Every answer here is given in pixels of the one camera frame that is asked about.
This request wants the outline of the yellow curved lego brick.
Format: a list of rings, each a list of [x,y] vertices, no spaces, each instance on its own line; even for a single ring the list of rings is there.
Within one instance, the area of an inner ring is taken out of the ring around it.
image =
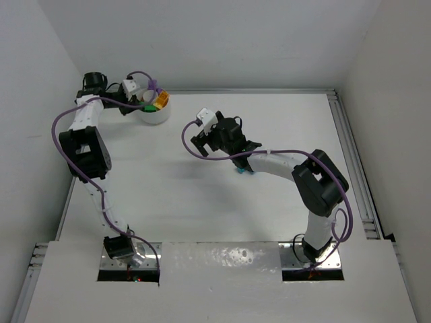
[[[156,101],[154,102],[154,106],[158,110],[161,110],[168,104],[168,101],[169,101],[169,93],[166,91],[161,91],[158,97],[156,98]]]

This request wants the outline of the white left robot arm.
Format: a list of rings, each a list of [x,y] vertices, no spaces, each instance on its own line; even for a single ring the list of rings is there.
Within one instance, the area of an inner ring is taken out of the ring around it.
[[[59,144],[75,165],[69,168],[72,175],[84,184],[95,204],[104,228],[106,253],[111,259],[125,261],[135,253],[131,230],[116,214],[108,193],[112,161],[98,131],[99,118],[105,108],[100,98],[106,95],[107,88],[107,76],[103,73],[84,75],[82,88],[75,99],[80,109],[68,130],[59,134]]]

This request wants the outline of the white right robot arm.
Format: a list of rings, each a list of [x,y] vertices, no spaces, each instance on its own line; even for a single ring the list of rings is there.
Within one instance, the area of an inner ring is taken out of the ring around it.
[[[195,157],[209,160],[208,149],[222,151],[241,172],[262,172],[292,181],[308,209],[308,223],[302,248],[308,261],[316,263],[333,240],[343,242],[352,232],[352,210],[342,212],[347,229],[338,237],[332,221],[334,209],[341,203],[348,205],[349,184],[331,158],[320,149],[303,152],[304,161],[294,158],[296,150],[268,150],[262,144],[248,140],[242,132],[240,117],[225,117],[220,111],[201,109],[194,120],[201,127],[191,138]]]

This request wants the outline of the cyan lego brick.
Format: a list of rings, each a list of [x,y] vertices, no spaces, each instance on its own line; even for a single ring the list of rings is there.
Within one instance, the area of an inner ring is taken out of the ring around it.
[[[246,169],[241,169],[241,168],[237,168],[237,172],[239,174],[254,174],[255,172],[252,170],[246,170]]]

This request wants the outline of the green lego brick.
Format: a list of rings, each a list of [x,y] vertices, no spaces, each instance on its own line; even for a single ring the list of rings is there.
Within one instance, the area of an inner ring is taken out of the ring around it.
[[[158,109],[157,109],[154,105],[145,106],[145,107],[143,108],[143,111],[144,111],[144,112],[147,112],[147,113],[156,112],[157,110],[158,110]]]

